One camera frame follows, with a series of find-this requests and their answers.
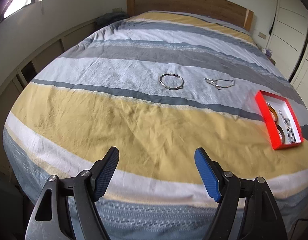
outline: striped bedspread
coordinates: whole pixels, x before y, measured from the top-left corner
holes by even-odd
[[[184,87],[164,88],[165,73],[181,76]],[[204,78],[235,85],[218,90]],[[164,82],[179,85],[169,76]],[[308,124],[301,98],[248,32],[209,17],[151,11],[98,30],[43,69],[14,104],[4,147],[35,202],[49,175],[76,176],[116,146],[118,168],[96,204],[111,239],[203,237],[217,203],[196,169],[198,147],[240,178],[263,176],[290,230],[308,203],[308,141],[272,149],[258,90],[288,98],[300,125]]]

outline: patterned fabric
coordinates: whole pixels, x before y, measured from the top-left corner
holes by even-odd
[[[164,73],[181,76],[184,87],[165,89]],[[217,90],[205,77],[235,85]],[[111,239],[203,237],[217,203],[196,169],[198,147],[240,178],[263,176],[289,230],[308,202],[308,141],[272,149],[258,90],[288,98],[299,124],[308,124],[299,95],[244,29],[147,12],[98,30],[43,69],[15,102],[4,146],[32,201],[49,174],[76,176],[116,146],[118,167],[97,202]],[[243,206],[241,199],[233,238]],[[73,200],[70,208],[79,234]]]

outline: jewelry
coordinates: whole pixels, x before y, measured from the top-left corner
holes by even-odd
[[[235,80],[231,80],[231,79],[204,78],[204,80],[206,81],[206,83],[215,86],[218,90],[221,90],[222,88],[229,88],[229,87],[232,87],[233,85],[235,85]],[[230,81],[230,82],[232,82],[232,84],[229,85],[229,86],[220,86],[220,85],[217,84],[218,81]]]
[[[290,143],[295,143],[296,142],[296,138],[295,138],[295,134],[293,133],[292,127],[290,127],[290,125],[289,125],[290,124],[289,118],[284,117],[284,115],[283,115],[281,110],[278,110],[278,113],[283,118],[284,123],[287,124],[286,131],[287,131],[287,136],[288,136],[289,142]]]
[[[285,143],[285,134],[283,132],[283,129],[278,124],[276,125],[276,128],[278,131],[279,138],[281,139],[281,143]]]
[[[181,84],[180,86],[176,87],[176,88],[170,88],[170,87],[168,87],[167,85],[165,85],[165,84],[163,83],[162,78],[163,78],[164,76],[173,76],[173,77],[180,78],[180,79],[182,79],[182,84]],[[183,79],[181,76],[176,75],[176,74],[171,74],[171,73],[170,73],[170,74],[163,74],[163,75],[161,75],[161,76],[159,77],[159,82],[162,84],[163,87],[165,87],[165,88],[167,88],[167,89],[169,89],[169,90],[178,90],[178,89],[183,88],[183,85],[184,85],[184,79]]]
[[[272,118],[274,119],[275,122],[277,122],[278,121],[278,116],[277,116],[277,113],[276,113],[275,109],[272,108],[269,103],[266,102],[266,104],[268,106],[268,109],[269,109],[269,111],[271,113]]]

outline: red box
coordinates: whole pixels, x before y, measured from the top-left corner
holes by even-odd
[[[298,124],[297,118],[294,114],[294,111],[292,107],[290,106],[288,100],[286,98],[283,98],[281,96],[266,92],[266,91],[258,91],[258,93],[255,96],[256,102],[258,104],[258,107],[262,113],[262,116],[264,118],[269,137],[271,139],[272,147],[274,150],[278,149],[284,149],[288,147],[294,147],[299,144],[301,144],[304,141],[304,138],[302,136],[302,131],[300,129],[300,126]],[[272,114],[268,108],[267,103],[269,103],[274,109],[278,108],[282,111],[283,115],[285,117],[288,117],[290,120],[290,126],[293,129],[294,135],[296,142],[295,143],[290,143],[287,138],[286,134],[285,135],[285,143],[281,142],[280,136],[278,134],[278,130],[276,127],[276,123],[272,117]],[[278,109],[275,109],[277,115],[278,115],[278,125],[282,128],[283,132],[286,133],[286,124],[283,122],[282,117],[278,114]]]

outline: blue gripper pad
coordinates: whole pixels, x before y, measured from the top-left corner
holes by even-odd
[[[118,159],[119,159],[118,149],[115,149],[112,155],[110,156],[106,166],[95,180],[95,190],[94,190],[95,199],[99,199],[105,194],[107,186],[109,185],[110,180],[118,164]]]
[[[194,160],[208,195],[216,202],[219,202],[222,196],[219,189],[218,179],[200,149],[196,149]]]

